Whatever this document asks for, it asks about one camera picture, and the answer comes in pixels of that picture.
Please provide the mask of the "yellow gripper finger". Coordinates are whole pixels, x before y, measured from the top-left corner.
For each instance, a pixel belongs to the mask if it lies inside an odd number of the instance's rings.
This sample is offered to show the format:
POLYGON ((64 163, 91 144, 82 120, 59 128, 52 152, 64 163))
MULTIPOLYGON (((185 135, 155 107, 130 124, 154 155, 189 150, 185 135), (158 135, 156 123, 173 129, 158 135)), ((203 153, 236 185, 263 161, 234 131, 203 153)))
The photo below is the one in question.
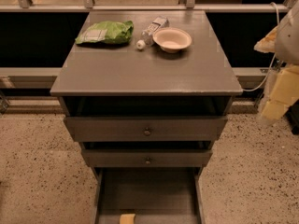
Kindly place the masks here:
POLYGON ((275 52, 275 43, 277 38, 277 27, 274 27, 264 38, 258 41, 254 49, 261 53, 274 53, 275 52))
POLYGON ((272 90, 261 110, 261 117, 279 120, 299 100, 299 65, 288 64, 278 72, 272 90))

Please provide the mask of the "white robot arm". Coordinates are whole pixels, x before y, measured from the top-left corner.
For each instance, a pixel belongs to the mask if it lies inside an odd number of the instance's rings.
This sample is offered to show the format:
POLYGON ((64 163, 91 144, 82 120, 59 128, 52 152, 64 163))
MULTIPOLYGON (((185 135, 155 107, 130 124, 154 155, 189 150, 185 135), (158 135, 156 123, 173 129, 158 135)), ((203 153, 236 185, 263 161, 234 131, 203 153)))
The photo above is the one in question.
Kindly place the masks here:
POLYGON ((273 123, 299 100, 299 1, 254 49, 274 53, 286 64, 279 72, 270 73, 259 105, 259 120, 273 123))

